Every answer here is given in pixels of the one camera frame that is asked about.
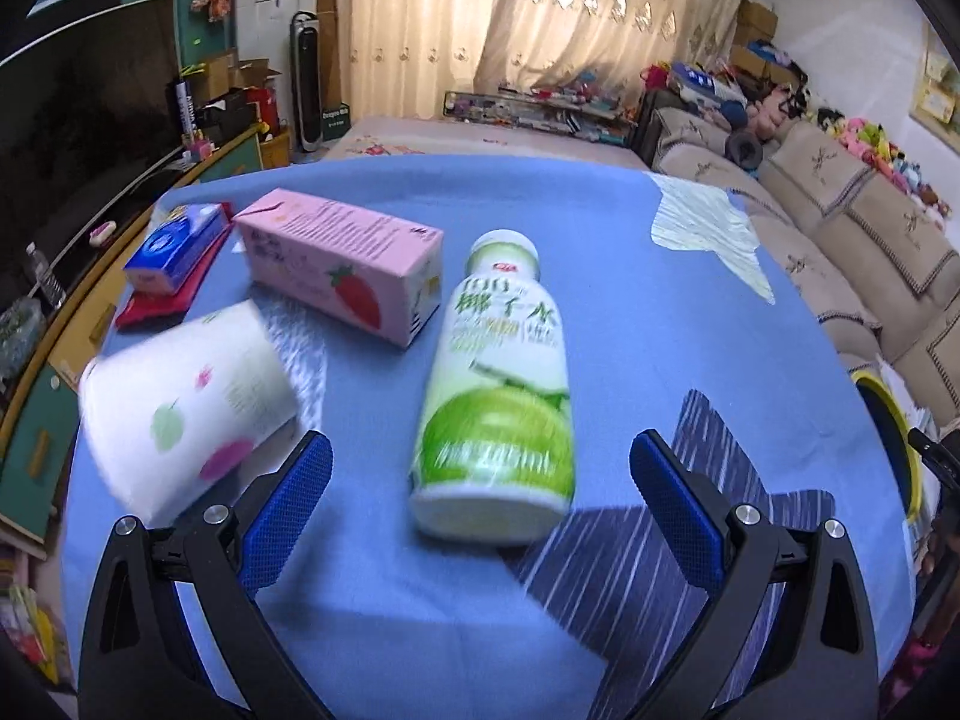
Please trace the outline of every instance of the pink dot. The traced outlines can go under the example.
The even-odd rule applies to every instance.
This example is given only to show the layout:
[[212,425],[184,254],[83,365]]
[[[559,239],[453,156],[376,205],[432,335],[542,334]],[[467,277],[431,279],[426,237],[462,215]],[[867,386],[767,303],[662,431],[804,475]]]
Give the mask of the pink dot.
[[253,452],[253,442],[250,439],[240,439],[221,446],[210,455],[203,468],[200,469],[200,479],[215,482],[227,475],[227,471],[243,461]]

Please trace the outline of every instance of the green coconut graphic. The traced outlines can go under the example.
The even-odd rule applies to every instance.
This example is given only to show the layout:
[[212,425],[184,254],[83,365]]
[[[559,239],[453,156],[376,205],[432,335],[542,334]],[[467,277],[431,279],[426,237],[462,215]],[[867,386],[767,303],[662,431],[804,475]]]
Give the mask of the green coconut graphic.
[[422,481],[526,485],[573,498],[569,391],[542,391],[477,361],[470,367],[499,386],[468,389],[435,411],[421,442]]
[[160,406],[150,422],[150,435],[158,452],[169,452],[184,437],[184,414],[173,403]]

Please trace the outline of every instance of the tower fan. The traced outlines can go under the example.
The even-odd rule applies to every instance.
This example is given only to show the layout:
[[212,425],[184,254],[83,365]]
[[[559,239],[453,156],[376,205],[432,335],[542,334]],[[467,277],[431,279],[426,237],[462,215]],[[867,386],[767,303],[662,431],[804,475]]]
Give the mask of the tower fan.
[[316,151],[323,140],[320,105],[320,22],[317,14],[298,11],[290,20],[290,67],[293,70],[294,132],[304,151]]

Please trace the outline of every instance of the yellow basket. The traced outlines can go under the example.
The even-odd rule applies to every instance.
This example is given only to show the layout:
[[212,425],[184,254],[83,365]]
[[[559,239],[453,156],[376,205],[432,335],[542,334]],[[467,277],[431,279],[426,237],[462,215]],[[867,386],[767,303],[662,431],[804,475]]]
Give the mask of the yellow basket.
[[920,473],[920,455],[906,440],[910,426],[880,377],[867,370],[856,370],[851,374],[851,379],[880,434],[880,441],[890,459],[896,485],[904,500],[906,520],[912,524],[920,514],[920,505],[923,503],[923,475]]

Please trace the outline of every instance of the white paper cup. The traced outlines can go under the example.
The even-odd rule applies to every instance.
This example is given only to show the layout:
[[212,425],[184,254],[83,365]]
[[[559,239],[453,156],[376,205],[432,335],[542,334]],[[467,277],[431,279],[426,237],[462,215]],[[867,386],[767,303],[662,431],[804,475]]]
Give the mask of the white paper cup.
[[248,300],[94,358],[80,415],[110,491],[151,526],[295,416],[296,396]]

